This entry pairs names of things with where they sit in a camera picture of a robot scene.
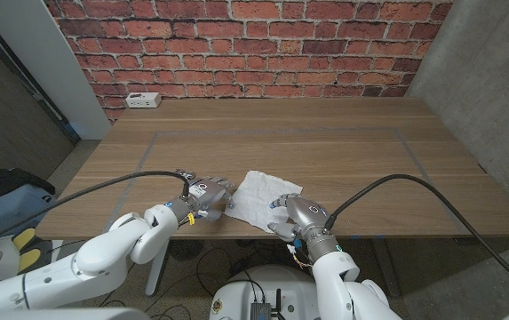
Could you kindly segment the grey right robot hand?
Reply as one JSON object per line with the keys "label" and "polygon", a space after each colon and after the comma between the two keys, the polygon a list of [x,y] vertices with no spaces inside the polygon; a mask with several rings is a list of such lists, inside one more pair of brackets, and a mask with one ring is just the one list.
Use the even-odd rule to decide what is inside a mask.
{"label": "grey right robot hand", "polygon": [[338,250],[338,241],[325,228],[329,215],[318,203],[300,194],[285,194],[270,204],[271,209],[278,207],[286,208],[292,223],[270,222],[267,227],[284,242],[292,243],[295,239],[305,242],[312,263]]}

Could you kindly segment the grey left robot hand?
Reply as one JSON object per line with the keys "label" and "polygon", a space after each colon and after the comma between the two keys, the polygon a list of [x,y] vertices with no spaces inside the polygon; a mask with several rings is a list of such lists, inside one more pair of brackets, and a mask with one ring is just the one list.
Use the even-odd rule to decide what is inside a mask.
{"label": "grey left robot hand", "polygon": [[226,203],[227,209],[233,209],[235,204],[230,189],[233,183],[225,177],[203,177],[189,182],[187,197],[176,197],[171,201],[170,209],[174,212],[179,223],[192,214],[194,218],[201,217],[208,221],[218,220],[223,213],[220,202]]}

